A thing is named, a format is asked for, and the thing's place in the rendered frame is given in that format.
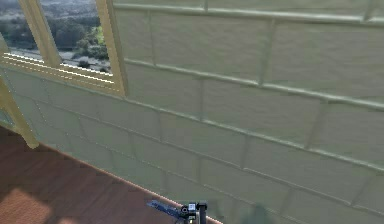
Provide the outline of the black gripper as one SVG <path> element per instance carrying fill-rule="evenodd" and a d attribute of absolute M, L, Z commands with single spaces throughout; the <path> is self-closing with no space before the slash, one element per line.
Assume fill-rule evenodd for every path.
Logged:
<path fill-rule="evenodd" d="M 176 219 L 182 218 L 183 224 L 189 224 L 189 210 L 187 205 L 183 205 L 180 208 L 180 213 L 177 208 L 164 204 L 157 200 L 151 200 L 150 202 L 147 203 L 147 205 L 154 209 L 157 209 L 158 211 L 164 212 L 167 215 L 174 217 Z"/>

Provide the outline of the yellow framed window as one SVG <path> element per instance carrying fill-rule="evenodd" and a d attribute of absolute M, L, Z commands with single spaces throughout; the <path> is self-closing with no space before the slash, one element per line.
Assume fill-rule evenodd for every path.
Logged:
<path fill-rule="evenodd" d="M 90 0 L 95 4 L 97 18 L 101 26 L 101 29 L 95 28 L 102 35 L 102 39 L 98 39 L 97 43 L 106 49 L 107 60 L 110 63 L 109 72 L 65 63 L 59 54 L 41 0 L 17 1 L 28 26 L 31 28 L 38 50 L 42 51 L 42 59 L 16 55 L 10 53 L 9 49 L 4 49 L 0 51 L 0 65 L 3 68 L 40 75 L 44 78 L 59 80 L 115 96 L 125 97 L 127 95 L 127 79 L 123 76 L 117 39 L 113 35 L 115 26 L 113 24 L 112 3 L 109 0 Z"/>

